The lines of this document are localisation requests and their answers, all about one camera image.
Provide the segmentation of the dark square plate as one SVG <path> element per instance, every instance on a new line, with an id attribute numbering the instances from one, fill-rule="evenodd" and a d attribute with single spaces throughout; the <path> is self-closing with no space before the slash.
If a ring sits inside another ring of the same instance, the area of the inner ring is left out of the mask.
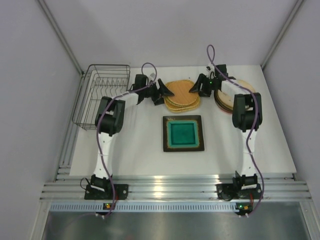
<path id="1" fill-rule="evenodd" d="M 200 115 L 168 115 L 162 117 L 164 152 L 202 152 L 205 150 Z"/>

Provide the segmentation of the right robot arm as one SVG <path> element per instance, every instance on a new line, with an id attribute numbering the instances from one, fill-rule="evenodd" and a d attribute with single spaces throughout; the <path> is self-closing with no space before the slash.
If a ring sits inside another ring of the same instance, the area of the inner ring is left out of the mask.
<path id="1" fill-rule="evenodd" d="M 210 97 L 222 92 L 233 101 L 232 124 L 238 130 L 242 145 L 239 167 L 233 178 L 233 192 L 238 198 L 246 198 L 258 186 L 257 167 L 254 160 L 256 136 L 262 124 L 261 94 L 251 90 L 243 81 L 228 76 L 227 66 L 208 65 L 207 74 L 201 73 L 190 93 Z"/>

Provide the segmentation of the orange woven square plate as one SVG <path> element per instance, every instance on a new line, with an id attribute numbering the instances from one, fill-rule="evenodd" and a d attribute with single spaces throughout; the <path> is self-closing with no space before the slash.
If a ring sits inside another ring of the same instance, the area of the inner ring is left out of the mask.
<path id="1" fill-rule="evenodd" d="M 194 82 L 188 79 L 171 81 L 165 84 L 165 86 L 174 95 L 166 96 L 164 99 L 177 107 L 187 107 L 199 100 L 197 92 L 189 92 L 194 86 Z"/>

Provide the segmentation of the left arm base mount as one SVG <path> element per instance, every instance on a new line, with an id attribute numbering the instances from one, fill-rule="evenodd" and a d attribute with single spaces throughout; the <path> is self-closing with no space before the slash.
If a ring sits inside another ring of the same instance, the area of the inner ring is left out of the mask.
<path id="1" fill-rule="evenodd" d="M 129 194 L 128 184 L 115 184 L 115 200 L 125 200 Z M 87 185 L 85 189 L 84 199 L 85 200 L 112 200 L 113 189 L 109 184 L 106 190 L 93 185 Z"/>

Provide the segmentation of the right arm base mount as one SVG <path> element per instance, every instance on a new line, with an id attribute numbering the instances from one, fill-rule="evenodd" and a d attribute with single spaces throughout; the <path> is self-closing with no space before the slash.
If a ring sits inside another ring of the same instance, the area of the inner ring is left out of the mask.
<path id="1" fill-rule="evenodd" d="M 262 195 L 260 184 L 255 188 L 237 189 L 232 183 L 221 183 L 216 185 L 217 197 L 219 200 L 249 200 L 251 197 L 258 200 Z"/>

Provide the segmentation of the dark wire dish rack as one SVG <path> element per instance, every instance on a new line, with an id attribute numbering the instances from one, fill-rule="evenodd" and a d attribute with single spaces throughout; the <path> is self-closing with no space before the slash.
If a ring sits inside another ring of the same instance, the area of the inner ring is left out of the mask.
<path id="1" fill-rule="evenodd" d="M 84 130 L 94 130 L 102 97 L 113 98 L 129 88 L 131 67 L 127 64 L 91 64 L 80 80 L 72 112 L 72 122 Z"/>

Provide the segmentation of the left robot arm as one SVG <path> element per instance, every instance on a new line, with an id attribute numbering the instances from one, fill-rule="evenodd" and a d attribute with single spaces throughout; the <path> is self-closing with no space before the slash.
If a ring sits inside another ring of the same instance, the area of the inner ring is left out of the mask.
<path id="1" fill-rule="evenodd" d="M 125 111 L 139 105 L 145 98 L 150 98 L 154 105 L 164 103 L 164 97 L 173 97 L 161 79 L 155 82 L 156 76 L 137 74 L 134 83 L 125 93 L 116 97 L 102 97 L 95 117 L 98 157 L 92 185 L 96 182 L 95 192 L 103 199 L 113 194 L 113 186 L 108 183 L 113 175 L 112 143 L 122 130 L 125 122 Z"/>

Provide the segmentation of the beige plate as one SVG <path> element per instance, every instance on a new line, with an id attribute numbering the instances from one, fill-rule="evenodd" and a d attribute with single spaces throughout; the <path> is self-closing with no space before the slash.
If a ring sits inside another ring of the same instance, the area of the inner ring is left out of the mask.
<path id="1" fill-rule="evenodd" d="M 221 90 L 218 90 L 217 92 L 217 97 L 222 104 L 233 109 L 235 95 L 247 95 L 249 94 L 248 90 L 252 93 L 256 92 L 252 85 L 244 80 L 235 79 L 233 80 L 233 83 L 228 80 L 223 80 L 221 83 Z"/>

